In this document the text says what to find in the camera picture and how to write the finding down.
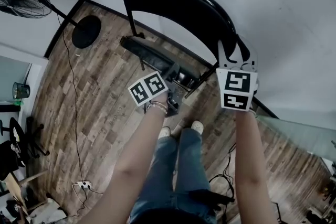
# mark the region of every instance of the electrical outlet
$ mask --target electrical outlet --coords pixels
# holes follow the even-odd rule
[[[92,188],[92,183],[90,181],[78,181],[77,182],[78,186],[80,186],[81,188]]]

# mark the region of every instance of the fan base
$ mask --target fan base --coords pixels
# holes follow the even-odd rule
[[[72,43],[79,49],[92,45],[100,33],[101,21],[97,16],[89,15],[79,21],[79,27],[72,32]]]

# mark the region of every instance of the hand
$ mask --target hand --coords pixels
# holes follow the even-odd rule
[[[167,105],[167,99],[168,99],[168,92],[165,91],[165,92],[159,94],[157,97],[153,98],[152,101],[156,101],[156,102],[162,103],[164,105]]]

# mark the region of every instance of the bracelet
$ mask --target bracelet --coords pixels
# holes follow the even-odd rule
[[[163,103],[157,102],[157,101],[150,101],[152,104],[157,104],[161,107],[163,107],[164,109],[168,110],[168,106],[164,105]]]
[[[156,104],[156,103],[151,103],[151,104],[148,106],[147,110],[149,110],[151,107],[160,109],[161,111],[163,111],[163,113],[164,113],[165,115],[167,115],[167,113],[168,113],[168,110],[164,107],[163,104],[158,105],[158,104]]]
[[[255,118],[257,117],[257,113],[253,109],[250,109],[248,112],[251,112]]]

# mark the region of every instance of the shoe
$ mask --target shoe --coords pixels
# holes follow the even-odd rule
[[[200,135],[202,135],[204,130],[203,123],[200,121],[194,121],[193,125],[191,125],[191,129],[197,131]]]
[[[169,127],[163,127],[159,133],[159,138],[170,136],[170,128]]]

